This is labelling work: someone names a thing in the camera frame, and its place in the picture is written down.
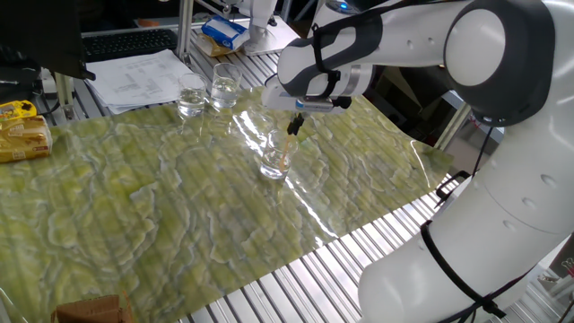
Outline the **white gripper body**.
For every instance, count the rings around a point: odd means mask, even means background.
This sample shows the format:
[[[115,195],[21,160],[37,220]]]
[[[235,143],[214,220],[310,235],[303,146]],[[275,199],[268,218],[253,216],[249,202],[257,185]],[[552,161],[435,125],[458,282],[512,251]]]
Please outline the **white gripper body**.
[[[330,99],[292,97],[282,87],[278,78],[270,78],[265,82],[261,101],[267,109],[286,110],[293,113],[341,114],[344,112],[344,108],[336,106]]]

